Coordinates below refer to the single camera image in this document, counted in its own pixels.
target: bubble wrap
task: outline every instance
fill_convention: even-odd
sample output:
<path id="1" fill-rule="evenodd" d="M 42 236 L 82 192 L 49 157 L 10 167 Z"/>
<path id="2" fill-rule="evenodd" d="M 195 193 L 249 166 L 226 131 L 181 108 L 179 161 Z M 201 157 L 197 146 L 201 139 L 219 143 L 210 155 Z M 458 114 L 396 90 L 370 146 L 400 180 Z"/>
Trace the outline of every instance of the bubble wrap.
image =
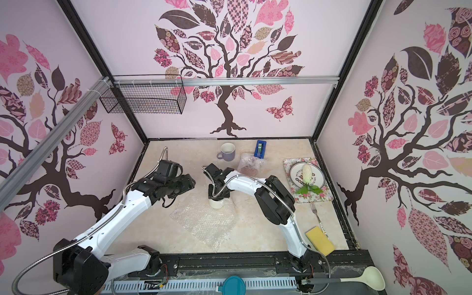
<path id="1" fill-rule="evenodd" d="M 216 252 L 238 220 L 233 202 L 230 199 L 221 202 L 222 208 L 213 209 L 207 196 L 192 195 L 170 217 Z"/>

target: white vegetable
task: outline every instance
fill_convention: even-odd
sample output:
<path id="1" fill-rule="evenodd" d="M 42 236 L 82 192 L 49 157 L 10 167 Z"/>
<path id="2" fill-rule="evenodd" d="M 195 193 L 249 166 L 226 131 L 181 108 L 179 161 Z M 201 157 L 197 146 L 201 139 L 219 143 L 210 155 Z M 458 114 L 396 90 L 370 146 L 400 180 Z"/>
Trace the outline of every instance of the white vegetable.
<path id="1" fill-rule="evenodd" d="M 303 183 L 310 184 L 310 182 L 312 181 L 312 167 L 310 165 L 303 165 L 302 176 Z"/>

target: wire basket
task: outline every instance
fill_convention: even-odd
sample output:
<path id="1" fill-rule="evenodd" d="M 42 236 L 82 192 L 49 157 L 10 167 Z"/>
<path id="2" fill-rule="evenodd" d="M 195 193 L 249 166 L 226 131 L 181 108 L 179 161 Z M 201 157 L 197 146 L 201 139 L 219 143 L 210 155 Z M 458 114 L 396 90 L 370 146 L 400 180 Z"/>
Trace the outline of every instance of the wire basket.
<path id="1" fill-rule="evenodd" d="M 127 102 L 133 113 L 182 114 L 187 96 L 181 75 L 152 75 L 162 78 L 125 80 L 136 76 L 113 76 L 115 82 L 100 97 L 108 113 L 124 113 L 123 107 L 127 109 L 124 102 Z"/>

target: aluminum rail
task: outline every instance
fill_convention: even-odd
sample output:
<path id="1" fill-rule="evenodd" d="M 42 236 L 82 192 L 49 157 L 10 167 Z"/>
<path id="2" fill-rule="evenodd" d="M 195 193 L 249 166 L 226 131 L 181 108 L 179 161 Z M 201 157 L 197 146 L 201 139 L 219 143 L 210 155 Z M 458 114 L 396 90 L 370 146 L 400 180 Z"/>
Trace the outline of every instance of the aluminum rail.
<path id="1" fill-rule="evenodd" d="M 114 76 L 115 86 L 122 84 L 166 84 L 174 79 L 126 79 Z M 258 78 L 204 78 L 183 79 L 184 86 L 262 85 L 262 84 L 337 84 L 338 76 L 258 77 Z"/>
<path id="2" fill-rule="evenodd" d="M 59 145 L 89 107 L 100 98 L 111 85 L 107 77 L 101 77 L 87 91 L 69 113 L 46 135 L 25 160 L 0 184 L 0 211 L 3 211 L 18 191 L 33 176 L 41 164 Z"/>

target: pink wall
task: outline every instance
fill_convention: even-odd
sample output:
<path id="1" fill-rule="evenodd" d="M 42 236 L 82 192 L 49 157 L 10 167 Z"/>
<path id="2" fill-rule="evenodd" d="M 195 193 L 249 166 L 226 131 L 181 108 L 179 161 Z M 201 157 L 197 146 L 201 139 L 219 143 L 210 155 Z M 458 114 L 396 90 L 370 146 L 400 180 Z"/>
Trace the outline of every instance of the pink wall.
<path id="1" fill-rule="evenodd" d="M 386 1 L 319 140 L 388 294 L 471 292 L 471 23 Z"/>
<path id="2" fill-rule="evenodd" d="M 0 172 L 6 178 L 101 75 L 54 0 L 7 1 L 0 27 Z M 125 115 L 107 114 L 100 102 L 84 114 L 0 213 L 2 294 L 11 292 L 19 271 L 116 204 L 141 149 Z M 23 292 L 60 289 L 52 260 L 30 272 Z"/>
<path id="3" fill-rule="evenodd" d="M 74 1 L 113 74 L 164 74 L 174 70 L 182 76 L 189 73 L 188 78 L 232 77 L 231 70 L 235 67 L 238 76 L 251 77 L 255 71 L 263 71 L 266 63 L 269 63 L 266 69 L 274 71 L 274 75 L 336 76 L 368 4 L 368 0 L 146 0 L 137 3 L 125 0 Z M 236 7 L 244 8 L 246 5 L 247 9 L 243 9 L 241 14 L 247 15 L 247 20 L 240 23 L 236 17 L 231 17 L 231 12 Z M 187 13 L 198 25 L 186 25 L 173 16 L 165 15 L 168 11 L 175 10 Z M 221 31 L 226 15 L 228 26 L 236 28 L 233 31 L 236 42 L 243 44 L 245 48 L 238 49 L 229 35 L 218 34 L 215 40 L 211 37 L 204 40 L 198 34 L 215 34 L 216 30 Z M 206 18 L 204 16 L 208 16 L 211 21 L 205 24 L 201 20 Z M 271 36 L 279 28 L 280 36 L 270 46 Z M 170 30 L 168 38 L 172 39 L 175 46 L 175 40 L 178 42 L 177 51 L 180 54 L 177 56 L 167 43 L 169 48 L 161 43 L 160 39 L 168 42 L 165 40 L 164 29 Z M 191 48 L 191 43 L 187 42 L 203 42 L 208 45 L 208 57 L 204 55 L 203 48 L 199 49 L 195 45 Z M 270 57 L 284 51 L 287 56 L 283 58 Z M 229 61 L 224 62 L 222 58 L 218 62 L 225 55 L 224 52 Z M 245 58 L 253 60 L 251 67 L 245 68 L 241 73 L 248 62 Z M 184 61 L 194 69 L 184 67 Z M 290 66 L 293 66 L 293 70 L 277 71 Z M 261 72 L 260 76 L 268 76 L 269 73 Z M 313 134 L 330 86 L 284 85 L 284 89 L 280 87 L 271 94 L 248 86 L 247 90 L 240 88 L 244 99 L 240 95 L 233 99 L 230 95 L 232 90 L 225 88 L 223 94 L 218 95 L 215 86 L 199 89 L 200 93 L 211 93 L 208 98 L 202 99 L 201 95 L 194 96 L 193 88 L 190 88 L 183 115 L 137 114 L 136 117 L 148 137 L 201 137 L 209 136 L 215 130 L 219 131 L 213 135 L 218 137 L 309 136 Z M 287 108 L 282 108 L 286 101 Z M 283 118 L 279 121 L 267 109 L 278 113 L 279 117 L 283 115 Z"/>

